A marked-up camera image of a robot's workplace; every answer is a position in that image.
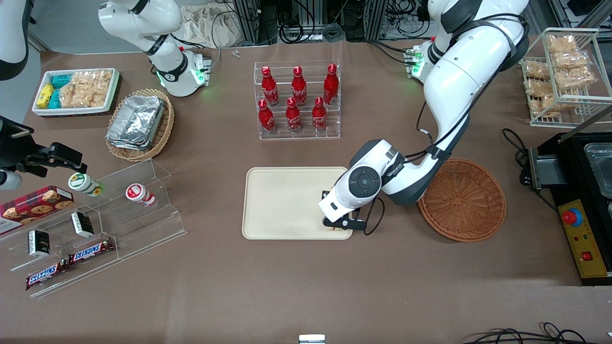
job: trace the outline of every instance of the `yellow panel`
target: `yellow panel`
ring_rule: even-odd
[[[559,207],[559,214],[563,214],[563,212],[568,211],[570,208],[576,208],[582,213],[582,223],[576,227],[566,224],[563,222],[563,219],[561,219],[580,276],[582,278],[606,277],[606,266],[603,263],[601,253],[599,253],[595,238],[593,238],[591,226],[589,226],[589,222],[584,214],[582,202],[580,200],[575,200],[563,204]],[[585,257],[588,257],[589,254],[592,260],[585,260]]]

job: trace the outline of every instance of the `small cup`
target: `small cup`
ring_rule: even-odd
[[[125,190],[125,197],[128,200],[138,202],[145,207],[155,203],[155,195],[149,192],[143,184],[134,183]]]
[[[68,179],[68,186],[78,192],[83,192],[92,197],[98,197],[104,192],[104,185],[95,181],[88,174],[75,173]]]

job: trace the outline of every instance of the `cookie box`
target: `cookie box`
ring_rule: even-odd
[[[68,191],[49,185],[0,206],[0,234],[27,225],[74,204]]]

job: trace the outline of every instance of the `white cloth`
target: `white cloth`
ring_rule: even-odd
[[[215,17],[222,12],[227,12],[228,7],[233,10],[232,5],[217,4],[212,2],[205,5],[183,5],[183,40],[200,43],[209,47],[231,47],[243,41],[240,28],[237,26],[238,15],[236,12],[223,13],[217,20]]]

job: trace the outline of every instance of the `white tray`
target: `white tray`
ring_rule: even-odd
[[[111,83],[108,86],[108,92],[106,92],[106,99],[104,100],[104,106],[95,107],[95,108],[60,108],[60,109],[41,109],[36,106],[36,100],[40,96],[40,92],[42,88],[49,82],[51,77],[55,75],[66,75],[66,74],[74,74],[75,72],[85,71],[85,72],[93,72],[98,69],[110,70],[113,72],[113,76],[111,77]],[[115,90],[117,89],[117,83],[119,82],[119,71],[114,68],[93,68],[93,69],[66,69],[66,70],[50,70],[49,72],[45,72],[42,77],[42,82],[39,85],[39,89],[36,92],[36,98],[34,98],[34,103],[32,103],[32,112],[42,117],[64,117],[64,116],[85,116],[88,114],[107,112],[110,110],[111,105],[113,104],[113,98],[115,94]]]
[[[344,167],[253,167],[247,173],[242,235],[247,239],[345,240],[352,230],[323,225],[321,192]]]

